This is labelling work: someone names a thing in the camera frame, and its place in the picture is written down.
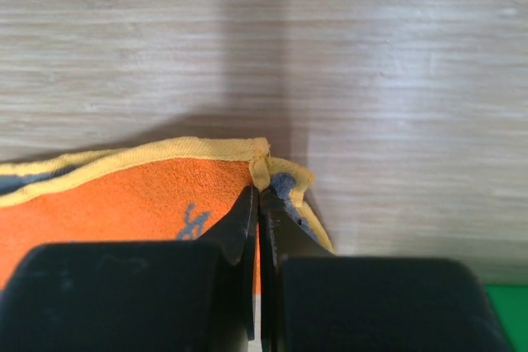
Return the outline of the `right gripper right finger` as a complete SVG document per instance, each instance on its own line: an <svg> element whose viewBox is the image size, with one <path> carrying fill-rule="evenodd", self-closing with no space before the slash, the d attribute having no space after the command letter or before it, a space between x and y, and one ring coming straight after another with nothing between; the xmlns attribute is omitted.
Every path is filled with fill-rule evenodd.
<svg viewBox="0 0 528 352"><path fill-rule="evenodd" d="M508 351L483 285L445 258L337 256L260 195L265 351Z"/></svg>

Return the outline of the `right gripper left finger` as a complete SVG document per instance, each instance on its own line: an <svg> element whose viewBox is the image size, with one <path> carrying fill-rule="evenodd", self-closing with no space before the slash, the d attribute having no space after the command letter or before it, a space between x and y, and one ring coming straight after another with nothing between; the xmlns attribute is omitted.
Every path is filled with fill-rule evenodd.
<svg viewBox="0 0 528 352"><path fill-rule="evenodd" d="M1 296L4 351L244 351L258 192L193 241L37 246Z"/></svg>

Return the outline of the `grey orange happy towel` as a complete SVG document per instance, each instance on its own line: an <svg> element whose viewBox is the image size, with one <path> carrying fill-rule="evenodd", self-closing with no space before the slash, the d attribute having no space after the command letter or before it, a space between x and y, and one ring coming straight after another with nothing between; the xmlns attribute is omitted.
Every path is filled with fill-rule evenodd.
<svg viewBox="0 0 528 352"><path fill-rule="evenodd" d="M317 243L332 244L305 200L313 174L264 138L172 138L135 148L1 165L1 280L46 242L194 240L249 185L275 189Z"/></svg>

